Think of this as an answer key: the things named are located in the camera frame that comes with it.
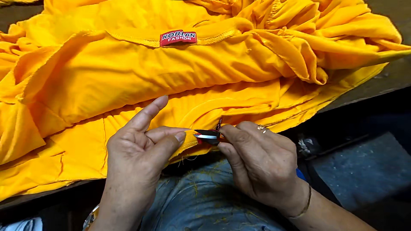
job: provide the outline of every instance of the wrist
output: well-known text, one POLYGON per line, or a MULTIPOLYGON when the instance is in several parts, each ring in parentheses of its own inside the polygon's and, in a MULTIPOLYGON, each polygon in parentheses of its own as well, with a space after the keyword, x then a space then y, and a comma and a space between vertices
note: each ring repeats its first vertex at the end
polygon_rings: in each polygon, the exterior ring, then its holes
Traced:
POLYGON ((286 217, 298 216, 308 203, 309 191, 310 185, 297 178, 291 193, 287 194, 277 209, 286 217))

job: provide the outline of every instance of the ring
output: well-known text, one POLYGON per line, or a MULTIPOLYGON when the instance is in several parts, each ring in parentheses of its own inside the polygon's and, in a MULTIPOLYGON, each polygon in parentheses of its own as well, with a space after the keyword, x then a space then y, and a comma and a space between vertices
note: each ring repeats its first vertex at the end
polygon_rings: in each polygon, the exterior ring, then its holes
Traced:
POLYGON ((268 130, 268 128, 266 128, 264 125, 261 125, 261 124, 259 124, 259 125, 257 126, 257 129, 258 129, 258 130, 263 130, 263 134, 268 130))

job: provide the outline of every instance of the bangle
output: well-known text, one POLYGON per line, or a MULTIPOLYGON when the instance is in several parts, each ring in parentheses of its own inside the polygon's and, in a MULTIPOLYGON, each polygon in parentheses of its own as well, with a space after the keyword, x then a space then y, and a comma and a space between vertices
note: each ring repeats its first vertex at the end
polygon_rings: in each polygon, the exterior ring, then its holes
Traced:
POLYGON ((311 185, 308 185, 308 187, 309 187, 309 192, 308 192, 308 202, 307 202, 307 205, 305 205, 305 207, 302 209, 302 211, 301 211, 297 216, 295 216, 295 217, 288 217, 289 219, 297 219, 297 218, 300 218, 300 217, 302 217, 302 216, 307 212, 308 207, 309 207, 309 203, 310 203, 310 201, 311 201, 311 185))

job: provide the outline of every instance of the red label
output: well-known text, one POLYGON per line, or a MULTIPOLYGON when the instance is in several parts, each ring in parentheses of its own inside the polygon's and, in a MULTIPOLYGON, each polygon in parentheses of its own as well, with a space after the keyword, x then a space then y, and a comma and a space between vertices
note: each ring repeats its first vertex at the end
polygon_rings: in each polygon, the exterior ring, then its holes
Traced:
POLYGON ((160 46, 165 46, 175 42, 197 43, 197 34, 195 32, 173 30, 160 35, 160 46))

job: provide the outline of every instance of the dark surface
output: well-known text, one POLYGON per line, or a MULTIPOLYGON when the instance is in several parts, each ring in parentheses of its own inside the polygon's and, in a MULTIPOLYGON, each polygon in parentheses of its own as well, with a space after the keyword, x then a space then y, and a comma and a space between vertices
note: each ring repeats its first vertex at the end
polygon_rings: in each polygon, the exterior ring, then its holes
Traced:
POLYGON ((411 185, 411 156, 389 132, 317 158, 313 166, 348 211, 411 185))

